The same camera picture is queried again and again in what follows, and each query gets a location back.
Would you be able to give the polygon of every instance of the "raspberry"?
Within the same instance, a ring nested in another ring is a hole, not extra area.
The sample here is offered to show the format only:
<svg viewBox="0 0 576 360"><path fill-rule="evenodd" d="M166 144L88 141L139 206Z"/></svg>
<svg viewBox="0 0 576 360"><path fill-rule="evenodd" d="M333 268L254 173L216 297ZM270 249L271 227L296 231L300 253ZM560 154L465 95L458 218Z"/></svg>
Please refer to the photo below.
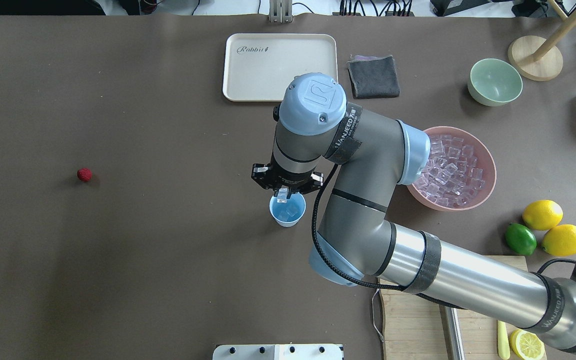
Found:
<svg viewBox="0 0 576 360"><path fill-rule="evenodd" d="M77 171L77 177L79 180L82 180L82 182L87 183L92 178L92 171L90 171L89 168L80 168Z"/></svg>

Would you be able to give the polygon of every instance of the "gray table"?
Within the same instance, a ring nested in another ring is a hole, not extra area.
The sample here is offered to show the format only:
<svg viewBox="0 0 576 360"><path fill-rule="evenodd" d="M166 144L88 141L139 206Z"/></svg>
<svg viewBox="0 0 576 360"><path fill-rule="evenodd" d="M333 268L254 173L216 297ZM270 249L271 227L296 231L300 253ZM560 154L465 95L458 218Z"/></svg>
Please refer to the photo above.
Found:
<svg viewBox="0 0 576 360"><path fill-rule="evenodd" d="M479 105L466 79L476 61L505 59L514 39L547 36L556 24L0 17L0 360L208 359L218 344L288 342L339 343L346 359L379 359L372 291L311 271L309 221L280 228L270 193L249 178L251 164L270 157L274 104L222 96L227 37L330 34L349 98L350 54L393 54L401 96L356 102L420 129L473 133L493 154L498 182L463 213L430 210L402 187L388 218L499 255L509 253L505 225L531 201L557 201L576 224L576 30L559 45L562 74L524 80L510 105ZM87 184L75 178L82 167L94 173ZM549 258L537 251L530 268Z"/></svg>

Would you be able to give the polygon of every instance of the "green lime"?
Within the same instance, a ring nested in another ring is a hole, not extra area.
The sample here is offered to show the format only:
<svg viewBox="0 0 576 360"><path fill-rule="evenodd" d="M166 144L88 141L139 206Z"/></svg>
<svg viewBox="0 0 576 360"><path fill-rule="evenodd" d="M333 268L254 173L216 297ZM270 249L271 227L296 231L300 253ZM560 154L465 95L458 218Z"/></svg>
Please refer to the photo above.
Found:
<svg viewBox="0 0 576 360"><path fill-rule="evenodd" d="M511 223L505 230L505 242L519 255L532 255L537 248L535 234L520 223Z"/></svg>

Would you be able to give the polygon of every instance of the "wooden cutting board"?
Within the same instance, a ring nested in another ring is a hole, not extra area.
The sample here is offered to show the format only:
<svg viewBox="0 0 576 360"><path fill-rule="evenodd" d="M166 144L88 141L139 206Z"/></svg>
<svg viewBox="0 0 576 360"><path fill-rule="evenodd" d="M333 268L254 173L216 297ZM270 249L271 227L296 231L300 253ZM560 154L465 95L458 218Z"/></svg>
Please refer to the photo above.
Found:
<svg viewBox="0 0 576 360"><path fill-rule="evenodd" d="M526 270L524 256L488 256ZM382 284L392 284L379 280ZM395 290L381 293L383 353L385 360L448 360L439 305ZM497 321L470 310L457 310L464 355L467 360L499 360ZM516 327L506 324L508 335ZM510 350L511 360L520 358Z"/></svg>

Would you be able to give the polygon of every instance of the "lemon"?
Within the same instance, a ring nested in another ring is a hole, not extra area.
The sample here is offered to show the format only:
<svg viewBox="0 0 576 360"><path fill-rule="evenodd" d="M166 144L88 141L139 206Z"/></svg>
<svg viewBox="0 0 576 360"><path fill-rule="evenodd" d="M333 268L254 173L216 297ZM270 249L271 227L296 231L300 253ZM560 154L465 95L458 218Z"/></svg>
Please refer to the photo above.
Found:
<svg viewBox="0 0 576 360"><path fill-rule="evenodd" d="M521 217L528 228L549 230L562 221L564 211L552 200L539 200L526 206Z"/></svg>
<svg viewBox="0 0 576 360"><path fill-rule="evenodd" d="M535 234L520 223L511 223L505 230L505 243L519 255L532 255L537 248Z"/></svg>
<svg viewBox="0 0 576 360"><path fill-rule="evenodd" d="M558 225L546 232L541 242L546 253L554 256L569 256L576 254L576 226Z"/></svg>
<svg viewBox="0 0 576 360"><path fill-rule="evenodd" d="M522 360L540 360L546 353L544 343L537 335L520 328L510 335L510 348Z"/></svg>

